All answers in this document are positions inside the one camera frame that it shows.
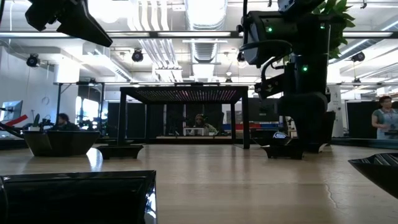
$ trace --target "woman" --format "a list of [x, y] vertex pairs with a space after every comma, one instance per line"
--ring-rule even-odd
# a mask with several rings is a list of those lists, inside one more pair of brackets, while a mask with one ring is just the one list
[[398, 111], [392, 109], [392, 98], [382, 96], [379, 104], [381, 108], [372, 114], [372, 126], [377, 128], [377, 139], [397, 139], [398, 136], [385, 135], [386, 131], [398, 130]]
[[[203, 135], [208, 136], [209, 133], [216, 133], [217, 130], [210, 124], [205, 123], [205, 119], [202, 114], [198, 114], [195, 117], [195, 125], [194, 128], [203, 128]], [[198, 135], [198, 130], [193, 130], [191, 135]]]

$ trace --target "person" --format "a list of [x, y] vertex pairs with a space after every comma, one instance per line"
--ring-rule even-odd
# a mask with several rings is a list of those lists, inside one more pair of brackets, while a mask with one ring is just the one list
[[[195, 117], [195, 125], [194, 128], [203, 128], [203, 135], [209, 136], [209, 133], [216, 133], [217, 130], [210, 124], [205, 123], [205, 118], [202, 114], [198, 114]], [[199, 130], [192, 130], [191, 135], [198, 135]]]
[[372, 114], [372, 126], [377, 128], [377, 139], [398, 139], [397, 135], [385, 135], [387, 131], [398, 130], [398, 111], [392, 108], [392, 98], [382, 96], [380, 109]]
[[65, 113], [60, 113], [58, 115], [58, 125], [55, 125], [52, 131], [80, 131], [80, 128], [69, 122], [69, 116]]

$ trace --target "metal table frame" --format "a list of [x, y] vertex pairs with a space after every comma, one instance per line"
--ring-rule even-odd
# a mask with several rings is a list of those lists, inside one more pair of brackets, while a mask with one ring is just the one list
[[[165, 91], [236, 91], [234, 98], [223, 100], [148, 100], [138, 94], [138, 91], [145, 92], [165, 92]], [[172, 104], [229, 104], [231, 105], [231, 143], [236, 143], [236, 118], [235, 104], [242, 100], [242, 122], [243, 122], [243, 145], [238, 145], [243, 149], [250, 148], [250, 132], [249, 132], [249, 96], [248, 86], [147, 86], [147, 87], [121, 87], [120, 88], [120, 106], [119, 106], [119, 124], [118, 124], [118, 145], [126, 142], [126, 114], [127, 114], [127, 96], [131, 96], [146, 105], [146, 122], [145, 122], [145, 139], [149, 142], [149, 123], [150, 123], [150, 107], [148, 105], [172, 105]]]
[[[70, 86], [93, 86], [93, 85], [101, 85], [101, 102], [99, 103], [99, 123], [102, 124], [102, 112], [104, 105], [104, 97], [105, 97], [105, 83], [104, 82], [96, 82], [96, 83], [88, 83], [88, 82], [77, 82], [77, 83], [54, 83], [58, 85], [58, 100], [57, 100], [57, 117], [55, 118], [55, 125], [58, 125], [58, 116], [60, 114], [60, 106], [61, 106], [61, 95], [64, 91], [66, 91]], [[102, 125], [99, 125], [99, 130], [102, 131]]]

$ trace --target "ceiling duct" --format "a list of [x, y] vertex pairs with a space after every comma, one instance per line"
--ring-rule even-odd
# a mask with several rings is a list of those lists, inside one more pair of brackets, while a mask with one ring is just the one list
[[[223, 30], [228, 0], [184, 0], [186, 22], [190, 30]], [[193, 63], [212, 63], [215, 61], [218, 44], [192, 43]], [[194, 75], [211, 78], [214, 65], [192, 65]]]
[[[390, 22], [387, 25], [381, 26], [381, 31], [391, 31], [395, 32], [398, 31], [398, 16], [395, 16], [393, 19], [389, 20]], [[345, 60], [370, 46], [377, 44], [378, 42], [382, 41], [383, 39], [365, 39], [365, 40], [355, 40], [349, 43], [347, 46], [342, 48], [340, 58], [338, 59], [331, 59], [329, 60], [329, 64], [333, 64], [336, 62], [340, 62]]]
[[129, 72], [125, 71], [120, 64], [111, 59], [111, 51], [107, 47], [85, 42], [83, 44], [83, 58], [86, 62], [94, 62], [94, 64], [107, 68], [115, 75], [123, 77], [127, 82], [132, 80]]

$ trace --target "man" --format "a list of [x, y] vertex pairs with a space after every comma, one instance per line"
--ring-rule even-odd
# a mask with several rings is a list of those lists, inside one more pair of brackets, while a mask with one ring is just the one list
[[60, 113], [58, 115], [58, 125], [55, 125], [52, 131], [80, 131], [80, 128], [69, 122], [69, 116], [65, 113]]

